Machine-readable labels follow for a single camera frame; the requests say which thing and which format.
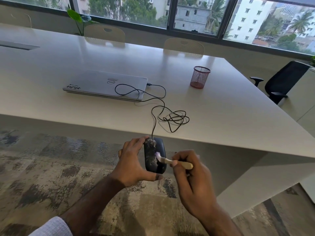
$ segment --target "black window frame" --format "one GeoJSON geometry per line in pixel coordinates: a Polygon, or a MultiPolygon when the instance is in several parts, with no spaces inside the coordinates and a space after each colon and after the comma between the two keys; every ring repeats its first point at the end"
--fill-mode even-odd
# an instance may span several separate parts
{"type": "MultiPolygon", "coordinates": [[[[78,0],[69,0],[71,9],[79,12],[77,1],[78,0]]],[[[99,23],[113,25],[113,26],[117,26],[117,27],[130,28],[130,29],[134,29],[134,30],[147,31],[147,32],[151,32],[151,33],[163,34],[163,35],[167,35],[170,37],[193,39],[193,40],[201,41],[201,42],[213,43],[213,44],[217,44],[217,45],[246,49],[246,50],[250,50],[250,51],[262,52],[262,53],[284,56],[284,57],[289,57],[289,58],[301,59],[301,60],[309,60],[309,58],[311,56],[310,54],[305,54],[305,53],[280,50],[280,49],[276,49],[276,48],[246,44],[246,43],[242,43],[242,42],[230,41],[227,39],[223,39],[224,33],[227,30],[227,27],[228,27],[229,22],[232,18],[234,9],[237,7],[237,3],[239,0],[228,0],[227,1],[226,10],[224,12],[221,24],[219,26],[219,29],[218,29],[216,35],[198,33],[197,31],[186,31],[186,30],[176,29],[174,26],[174,23],[175,23],[175,15],[176,15],[175,13],[176,13],[176,9],[177,9],[177,1],[178,0],[171,0],[170,1],[169,13],[168,13],[168,22],[167,22],[166,29],[165,28],[159,28],[159,27],[153,27],[153,26],[147,26],[147,25],[141,25],[141,24],[137,24],[137,23],[129,23],[129,22],[124,22],[124,21],[107,19],[107,18],[97,17],[97,16],[91,16],[91,17],[92,17],[92,20],[97,21],[99,23]]],[[[265,1],[274,1],[274,2],[278,1],[280,3],[303,5],[305,7],[306,6],[315,7],[312,5],[305,5],[305,4],[301,4],[298,2],[283,1],[283,0],[265,0],[265,1]]],[[[8,1],[8,0],[0,0],[0,5],[68,17],[67,12],[65,10],[51,9],[51,8],[47,8],[47,7],[34,6],[34,5],[30,5],[30,4],[18,3],[18,2],[8,1]]]]}

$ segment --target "left hand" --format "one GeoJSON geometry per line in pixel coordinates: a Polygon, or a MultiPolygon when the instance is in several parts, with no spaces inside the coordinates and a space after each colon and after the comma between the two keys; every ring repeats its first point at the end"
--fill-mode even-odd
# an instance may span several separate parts
{"type": "Polygon", "coordinates": [[[119,162],[110,177],[119,180],[125,187],[136,185],[139,181],[156,181],[163,178],[161,174],[146,171],[140,166],[138,153],[148,137],[125,142],[118,152],[119,162]]]}

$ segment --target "red mesh cup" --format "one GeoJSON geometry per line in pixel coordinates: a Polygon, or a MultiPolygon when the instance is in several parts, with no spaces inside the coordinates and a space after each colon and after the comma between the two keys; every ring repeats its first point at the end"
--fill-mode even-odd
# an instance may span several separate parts
{"type": "Polygon", "coordinates": [[[195,66],[194,73],[192,74],[192,78],[190,81],[190,86],[196,89],[203,89],[209,73],[210,69],[202,66],[195,66]]]}

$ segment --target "silver laptop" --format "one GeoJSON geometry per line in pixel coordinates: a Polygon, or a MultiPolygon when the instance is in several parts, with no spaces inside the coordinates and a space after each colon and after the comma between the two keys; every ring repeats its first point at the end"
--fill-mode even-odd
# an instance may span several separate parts
{"type": "MultiPolygon", "coordinates": [[[[137,101],[142,100],[147,82],[148,78],[144,77],[87,70],[71,78],[71,82],[62,89],[72,93],[137,101]],[[128,84],[142,91],[133,91],[128,95],[122,96],[115,92],[115,87],[118,84],[128,84]]],[[[116,88],[116,91],[120,94],[126,94],[134,90],[132,87],[120,85],[116,88]]]]}

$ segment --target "computer mouse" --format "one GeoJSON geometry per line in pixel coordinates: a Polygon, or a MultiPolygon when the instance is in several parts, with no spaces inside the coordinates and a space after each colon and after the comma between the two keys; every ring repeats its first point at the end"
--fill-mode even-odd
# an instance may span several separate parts
{"type": "Polygon", "coordinates": [[[144,161],[146,170],[163,174],[167,165],[157,160],[155,156],[156,152],[159,152],[161,157],[166,158],[163,140],[156,137],[146,139],[144,142],[144,161]]]}

